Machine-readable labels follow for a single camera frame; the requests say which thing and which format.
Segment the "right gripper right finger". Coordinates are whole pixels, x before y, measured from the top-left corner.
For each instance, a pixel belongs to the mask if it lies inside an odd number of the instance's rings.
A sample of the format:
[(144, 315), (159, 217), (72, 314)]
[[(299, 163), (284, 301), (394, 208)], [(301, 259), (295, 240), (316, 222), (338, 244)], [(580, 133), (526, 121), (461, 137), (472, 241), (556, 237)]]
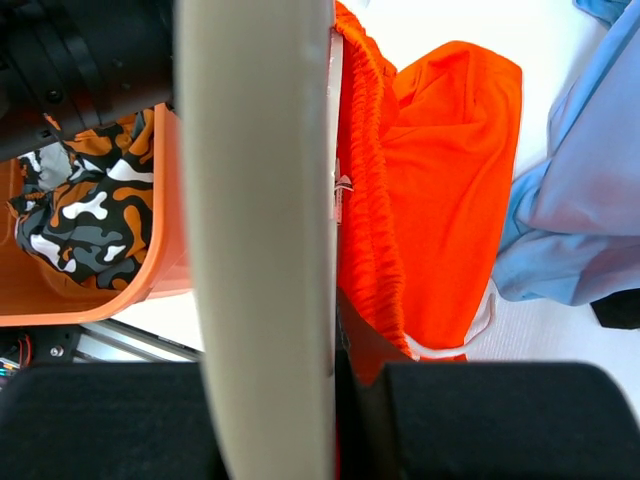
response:
[(584, 363), (416, 362), (337, 296), (340, 479), (635, 479), (639, 426)]

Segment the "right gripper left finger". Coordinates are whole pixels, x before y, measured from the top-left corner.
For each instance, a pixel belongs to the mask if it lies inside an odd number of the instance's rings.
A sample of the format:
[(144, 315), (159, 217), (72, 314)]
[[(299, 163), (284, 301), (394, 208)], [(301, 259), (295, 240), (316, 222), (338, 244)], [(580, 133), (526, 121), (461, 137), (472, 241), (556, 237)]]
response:
[(4, 479), (222, 479), (196, 363), (37, 366), (1, 392)]

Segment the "camouflage patterned shorts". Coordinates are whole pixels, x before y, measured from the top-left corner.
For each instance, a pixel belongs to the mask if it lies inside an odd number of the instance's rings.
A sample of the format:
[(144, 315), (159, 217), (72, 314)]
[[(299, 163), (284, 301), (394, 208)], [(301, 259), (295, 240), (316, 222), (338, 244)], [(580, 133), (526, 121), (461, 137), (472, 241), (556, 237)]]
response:
[(83, 287), (128, 287), (152, 238), (154, 116), (145, 109), (18, 157), (22, 187), (7, 202), (18, 247)]

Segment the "light blue shorts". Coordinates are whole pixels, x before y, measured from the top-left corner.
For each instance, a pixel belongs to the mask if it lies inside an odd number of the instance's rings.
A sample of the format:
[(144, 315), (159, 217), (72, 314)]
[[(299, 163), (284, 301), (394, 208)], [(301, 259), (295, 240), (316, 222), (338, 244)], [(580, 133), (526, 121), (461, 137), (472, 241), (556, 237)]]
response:
[(547, 160), (512, 185), (492, 278), (513, 302), (639, 286), (639, 4), (576, 5), (608, 31), (549, 113)]

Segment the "bright orange shorts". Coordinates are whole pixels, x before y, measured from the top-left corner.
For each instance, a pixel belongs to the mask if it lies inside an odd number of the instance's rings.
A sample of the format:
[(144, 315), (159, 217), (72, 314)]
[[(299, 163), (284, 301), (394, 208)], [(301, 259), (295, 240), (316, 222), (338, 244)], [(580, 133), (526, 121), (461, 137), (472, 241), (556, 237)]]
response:
[(462, 41), (397, 69), (357, 16), (344, 41), (337, 283), (414, 361), (462, 361), (498, 252), (522, 110), (522, 71)]

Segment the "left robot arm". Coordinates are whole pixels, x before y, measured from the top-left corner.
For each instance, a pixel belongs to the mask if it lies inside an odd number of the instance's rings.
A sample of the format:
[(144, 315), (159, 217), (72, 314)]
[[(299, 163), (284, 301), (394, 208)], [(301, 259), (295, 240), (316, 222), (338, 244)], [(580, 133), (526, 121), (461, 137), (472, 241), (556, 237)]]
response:
[(171, 103), (178, 5), (2, 2), (2, 160)]

